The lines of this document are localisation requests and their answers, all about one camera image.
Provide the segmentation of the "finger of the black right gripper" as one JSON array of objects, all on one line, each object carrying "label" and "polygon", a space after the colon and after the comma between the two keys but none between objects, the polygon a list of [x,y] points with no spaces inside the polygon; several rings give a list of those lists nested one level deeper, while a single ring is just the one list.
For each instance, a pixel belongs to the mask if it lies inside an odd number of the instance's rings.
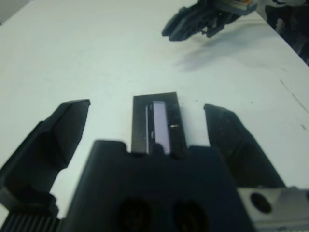
[{"label": "finger of the black right gripper", "polygon": [[192,36],[205,28],[205,6],[183,7],[165,25],[162,36]]},{"label": "finger of the black right gripper", "polygon": [[209,16],[172,18],[169,21],[169,40],[187,40],[192,35],[201,32],[208,20]]}]

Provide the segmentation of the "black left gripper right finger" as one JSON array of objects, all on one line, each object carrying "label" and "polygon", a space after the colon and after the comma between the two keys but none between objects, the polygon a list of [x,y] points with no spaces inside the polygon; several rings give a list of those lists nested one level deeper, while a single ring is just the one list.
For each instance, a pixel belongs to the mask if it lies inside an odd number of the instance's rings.
[{"label": "black left gripper right finger", "polygon": [[284,188],[285,183],[238,116],[205,104],[209,142],[222,154],[236,185],[241,188]]}]

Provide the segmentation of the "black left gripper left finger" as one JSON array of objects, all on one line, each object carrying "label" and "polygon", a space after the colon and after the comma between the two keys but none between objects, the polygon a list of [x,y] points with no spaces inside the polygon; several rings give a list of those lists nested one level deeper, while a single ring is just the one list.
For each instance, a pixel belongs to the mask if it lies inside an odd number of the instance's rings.
[{"label": "black left gripper left finger", "polygon": [[90,101],[62,103],[41,121],[0,170],[0,203],[10,212],[56,215],[50,193],[82,138]]}]

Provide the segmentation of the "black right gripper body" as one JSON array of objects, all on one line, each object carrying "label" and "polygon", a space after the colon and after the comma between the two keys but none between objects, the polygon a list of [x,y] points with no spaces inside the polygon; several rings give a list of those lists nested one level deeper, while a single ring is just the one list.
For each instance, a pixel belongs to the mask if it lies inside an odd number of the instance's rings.
[{"label": "black right gripper body", "polygon": [[226,24],[249,15],[256,8],[256,0],[199,0],[194,5],[197,19],[193,34],[201,33],[210,38],[222,31]]}]

